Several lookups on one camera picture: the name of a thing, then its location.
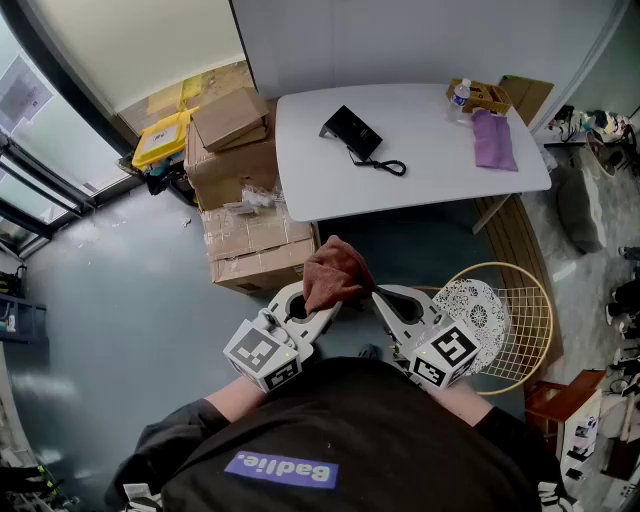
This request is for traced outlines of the grey floor cushion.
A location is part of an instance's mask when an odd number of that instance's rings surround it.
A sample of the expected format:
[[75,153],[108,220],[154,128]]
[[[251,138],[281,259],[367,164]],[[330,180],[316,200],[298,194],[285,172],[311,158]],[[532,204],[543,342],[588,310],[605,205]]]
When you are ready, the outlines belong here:
[[582,253],[597,253],[606,247],[599,190],[592,174],[572,169],[557,190],[560,223],[571,243]]

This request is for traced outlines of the paper notice on window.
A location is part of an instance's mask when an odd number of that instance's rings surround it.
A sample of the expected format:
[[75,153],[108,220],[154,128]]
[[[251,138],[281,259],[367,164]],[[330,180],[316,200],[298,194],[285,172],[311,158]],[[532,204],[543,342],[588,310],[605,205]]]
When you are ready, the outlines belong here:
[[22,120],[34,116],[53,98],[53,93],[17,55],[0,77],[0,127],[11,134]]

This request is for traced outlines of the brown cloth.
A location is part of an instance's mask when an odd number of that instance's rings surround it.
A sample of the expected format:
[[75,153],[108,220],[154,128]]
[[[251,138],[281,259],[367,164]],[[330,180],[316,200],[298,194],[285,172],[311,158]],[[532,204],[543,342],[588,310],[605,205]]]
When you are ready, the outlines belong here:
[[338,302],[369,297],[375,287],[364,258],[336,235],[331,235],[304,263],[307,315],[332,308]]

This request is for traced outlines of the patterned white seat cushion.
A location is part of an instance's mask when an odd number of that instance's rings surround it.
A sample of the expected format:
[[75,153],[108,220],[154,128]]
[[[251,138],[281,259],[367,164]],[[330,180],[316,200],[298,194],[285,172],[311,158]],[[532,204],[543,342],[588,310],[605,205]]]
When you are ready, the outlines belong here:
[[480,373],[499,354],[506,333],[503,303],[494,290],[477,279],[458,279],[433,297],[453,320],[462,319],[479,343],[479,352],[466,375]]

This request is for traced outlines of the large plain cardboard box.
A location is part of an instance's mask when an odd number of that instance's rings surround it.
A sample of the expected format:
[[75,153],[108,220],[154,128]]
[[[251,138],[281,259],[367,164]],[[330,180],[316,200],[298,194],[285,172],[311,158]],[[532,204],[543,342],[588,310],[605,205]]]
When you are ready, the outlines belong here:
[[242,190],[253,186],[272,190],[278,180],[275,137],[211,153],[193,124],[188,127],[184,169],[202,211],[239,202]]

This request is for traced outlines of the woven wicker basket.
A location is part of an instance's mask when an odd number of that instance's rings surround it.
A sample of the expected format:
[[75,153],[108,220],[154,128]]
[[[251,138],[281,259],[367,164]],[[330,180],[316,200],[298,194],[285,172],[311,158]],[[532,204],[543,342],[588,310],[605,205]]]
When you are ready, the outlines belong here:
[[512,107],[506,91],[497,85],[472,80],[469,89],[470,98],[463,107],[465,114],[471,114],[475,108],[481,108],[493,114],[506,116]]

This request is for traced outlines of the flat brown cardboard sheet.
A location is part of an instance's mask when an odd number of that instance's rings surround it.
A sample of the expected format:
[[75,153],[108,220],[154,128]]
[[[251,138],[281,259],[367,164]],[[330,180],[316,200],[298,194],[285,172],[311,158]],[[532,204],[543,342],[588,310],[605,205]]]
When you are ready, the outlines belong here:
[[507,93],[525,125],[534,119],[554,88],[552,83],[515,75],[504,75],[499,86]]

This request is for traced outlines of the black device with cable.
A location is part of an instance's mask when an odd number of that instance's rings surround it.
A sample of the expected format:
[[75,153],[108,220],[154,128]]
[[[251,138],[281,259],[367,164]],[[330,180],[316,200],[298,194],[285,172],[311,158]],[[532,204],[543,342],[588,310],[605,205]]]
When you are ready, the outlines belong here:
[[321,127],[319,136],[342,141],[361,161],[368,161],[383,139],[347,106],[342,105]]

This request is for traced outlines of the clear plastic water bottle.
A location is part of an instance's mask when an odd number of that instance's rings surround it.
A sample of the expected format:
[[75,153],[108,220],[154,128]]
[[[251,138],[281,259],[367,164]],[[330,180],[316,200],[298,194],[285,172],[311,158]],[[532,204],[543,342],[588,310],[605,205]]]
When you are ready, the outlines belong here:
[[464,124],[467,116],[464,108],[471,97],[471,81],[463,78],[452,90],[449,97],[449,106],[446,113],[446,119],[451,123]]

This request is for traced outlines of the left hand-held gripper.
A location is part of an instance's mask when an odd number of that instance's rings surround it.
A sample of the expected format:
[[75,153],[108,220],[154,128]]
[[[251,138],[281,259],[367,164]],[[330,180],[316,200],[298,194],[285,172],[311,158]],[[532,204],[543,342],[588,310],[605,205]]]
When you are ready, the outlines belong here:
[[244,320],[224,348],[235,371],[265,393],[290,381],[314,353],[314,342],[331,326],[341,309],[338,301],[328,309],[306,312],[303,282],[283,287],[259,311]]

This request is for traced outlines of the yellow plastic bin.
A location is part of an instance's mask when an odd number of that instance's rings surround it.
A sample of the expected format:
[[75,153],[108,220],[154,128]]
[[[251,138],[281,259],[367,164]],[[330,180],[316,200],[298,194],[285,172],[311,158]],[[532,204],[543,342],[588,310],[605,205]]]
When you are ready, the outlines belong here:
[[199,106],[172,114],[144,129],[132,165],[144,171],[150,165],[181,152],[185,147],[187,127],[198,109]]

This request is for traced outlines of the black window frame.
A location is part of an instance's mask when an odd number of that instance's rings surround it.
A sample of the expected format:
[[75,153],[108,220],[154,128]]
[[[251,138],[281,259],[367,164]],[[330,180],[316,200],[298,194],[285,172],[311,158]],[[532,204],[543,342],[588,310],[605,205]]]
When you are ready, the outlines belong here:
[[0,0],[0,77],[17,55],[53,93],[31,122],[11,134],[0,127],[0,250],[22,260],[141,181],[119,166],[132,130],[79,76],[30,0]]

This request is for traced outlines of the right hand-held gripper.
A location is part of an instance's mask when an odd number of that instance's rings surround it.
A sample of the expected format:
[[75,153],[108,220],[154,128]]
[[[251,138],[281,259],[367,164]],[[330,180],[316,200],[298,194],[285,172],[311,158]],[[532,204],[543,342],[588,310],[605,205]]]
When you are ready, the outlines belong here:
[[470,369],[479,342],[462,319],[442,315],[425,292],[380,285],[372,298],[385,331],[395,341],[395,361],[412,382],[423,389],[445,389]]

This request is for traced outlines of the small cardboard box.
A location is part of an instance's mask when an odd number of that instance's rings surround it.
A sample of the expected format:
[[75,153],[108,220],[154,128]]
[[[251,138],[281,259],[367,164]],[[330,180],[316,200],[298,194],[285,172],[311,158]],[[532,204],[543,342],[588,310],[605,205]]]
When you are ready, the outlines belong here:
[[257,92],[242,87],[199,107],[192,124],[204,148],[215,153],[264,140],[268,115],[268,104]]

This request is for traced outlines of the clear plastic packets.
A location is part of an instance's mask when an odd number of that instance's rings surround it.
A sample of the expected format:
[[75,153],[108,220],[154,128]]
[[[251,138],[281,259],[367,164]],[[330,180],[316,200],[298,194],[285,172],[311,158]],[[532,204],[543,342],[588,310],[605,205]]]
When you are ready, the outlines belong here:
[[241,200],[225,203],[223,208],[236,215],[260,215],[284,203],[284,194],[279,185],[276,185],[272,190],[245,185],[241,191]]

